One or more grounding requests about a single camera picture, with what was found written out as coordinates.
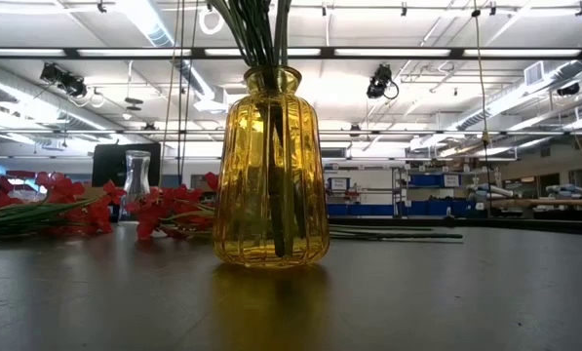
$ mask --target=clear glass vase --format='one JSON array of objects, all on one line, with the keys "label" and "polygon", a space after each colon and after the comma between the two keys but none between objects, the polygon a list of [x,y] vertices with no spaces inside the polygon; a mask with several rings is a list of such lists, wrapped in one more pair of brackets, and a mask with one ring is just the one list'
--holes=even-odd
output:
[{"label": "clear glass vase", "polygon": [[124,183],[126,195],[122,197],[119,220],[136,220],[136,214],[128,212],[126,205],[150,193],[150,182],[147,177],[150,170],[150,157],[151,154],[147,151],[126,151],[126,182]]},{"label": "clear glass vase", "polygon": [[228,114],[214,247],[224,261],[288,267],[330,245],[317,116],[290,67],[249,70],[250,95]]}]

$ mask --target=workbench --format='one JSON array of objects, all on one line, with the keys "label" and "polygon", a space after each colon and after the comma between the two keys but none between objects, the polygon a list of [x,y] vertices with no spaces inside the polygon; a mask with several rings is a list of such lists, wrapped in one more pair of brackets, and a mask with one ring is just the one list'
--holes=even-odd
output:
[{"label": "workbench", "polygon": [[221,264],[201,241],[0,243],[0,350],[579,350],[582,236],[440,229],[332,241],[320,264]]}]

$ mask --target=hanging cable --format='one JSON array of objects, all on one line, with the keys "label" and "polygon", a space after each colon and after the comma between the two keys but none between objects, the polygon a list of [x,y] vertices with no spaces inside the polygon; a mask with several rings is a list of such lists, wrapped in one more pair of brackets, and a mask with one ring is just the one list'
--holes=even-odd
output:
[{"label": "hanging cable", "polygon": [[[195,1],[195,6],[198,7],[200,5],[200,0],[196,0]],[[193,19],[193,35],[191,37],[191,50],[193,50],[193,48],[195,47],[195,23],[197,23],[196,18]],[[191,60],[190,64],[189,64],[189,72],[187,75],[187,80],[190,82],[191,81],[191,74],[193,71],[193,61]],[[184,129],[186,130],[186,124],[188,122],[188,116],[189,116],[189,102],[191,100],[191,85],[189,84],[186,87],[186,110],[184,111]],[[184,142],[182,143],[182,160],[178,160],[181,162],[181,168],[184,170],[184,153],[186,150],[186,134],[184,135]]]},{"label": "hanging cable", "polygon": [[481,10],[477,7],[477,0],[473,1],[475,10],[472,17],[475,19],[475,34],[477,37],[477,62],[479,63],[479,81],[482,85],[482,111],[484,116],[484,131],[482,133],[482,142],[484,143],[485,154],[485,169],[487,170],[487,193],[489,194],[489,209],[487,210],[488,217],[492,216],[492,185],[490,183],[489,164],[487,160],[487,146],[489,145],[489,134],[487,133],[487,111],[485,110],[485,85],[484,85],[484,66],[482,64],[482,44],[481,34],[479,31],[479,15]]},{"label": "hanging cable", "polygon": [[[178,83],[178,100],[177,100],[177,129],[182,132],[182,94],[184,91],[182,90],[182,83],[184,81],[184,77],[182,77],[182,70],[184,69],[184,0],[179,1],[182,5],[182,11],[180,12],[180,81]],[[180,141],[182,140],[182,133],[178,133],[177,135],[177,185],[182,185],[182,165],[180,163]]]},{"label": "hanging cable", "polygon": [[[180,15],[180,11],[176,11],[175,12],[175,30],[174,30],[174,38],[177,37],[177,30],[179,28],[178,26],[178,20],[180,19],[179,17]],[[177,48],[177,42],[176,40],[174,40],[174,49],[172,51],[172,62],[174,62],[175,60],[175,49]],[[165,113],[165,131],[163,132],[163,147],[161,149],[161,165],[159,167],[159,174],[160,174],[160,178],[158,181],[158,186],[161,187],[163,185],[163,163],[165,160],[165,149],[167,148],[167,127],[169,125],[170,122],[170,107],[171,107],[171,103],[172,103],[172,89],[174,87],[174,70],[175,70],[175,65],[172,64],[172,72],[170,74],[170,91],[169,94],[167,96],[167,107],[166,107],[166,113]]]}]

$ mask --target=ceiling beam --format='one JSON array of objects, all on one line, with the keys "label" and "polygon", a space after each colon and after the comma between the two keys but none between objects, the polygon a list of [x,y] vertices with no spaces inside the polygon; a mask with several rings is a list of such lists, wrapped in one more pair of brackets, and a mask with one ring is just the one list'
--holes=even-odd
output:
[{"label": "ceiling beam", "polygon": [[[175,56],[183,50],[183,56]],[[582,59],[582,48],[483,48],[483,60]],[[59,48],[0,47],[0,59],[167,60],[241,59],[236,48]],[[289,48],[290,59],[449,59],[477,60],[473,47],[303,47]]]},{"label": "ceiling beam", "polygon": [[[29,129],[0,129],[0,133],[17,133],[17,134],[48,134],[48,135],[98,135],[98,134],[122,134],[122,135],[137,135],[137,136],[156,136],[167,133],[168,136],[175,135],[224,135],[223,130],[112,130],[112,131],[64,131],[64,130],[29,130]],[[446,130],[403,130],[403,131],[389,131],[389,130],[363,130],[363,131],[319,131],[321,136],[429,136],[429,135],[444,135],[448,136],[476,136],[480,131],[446,131]],[[556,136],[582,136],[582,131],[488,131],[490,136],[541,136],[541,137],[556,137]]]}]

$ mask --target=vase neck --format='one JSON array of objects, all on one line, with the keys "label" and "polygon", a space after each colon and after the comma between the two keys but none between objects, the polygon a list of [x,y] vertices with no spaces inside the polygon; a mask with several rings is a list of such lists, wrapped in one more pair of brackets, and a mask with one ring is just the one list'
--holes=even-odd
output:
[{"label": "vase neck", "polygon": [[294,94],[301,83],[301,74],[286,66],[255,67],[245,73],[250,94],[277,92]]}]

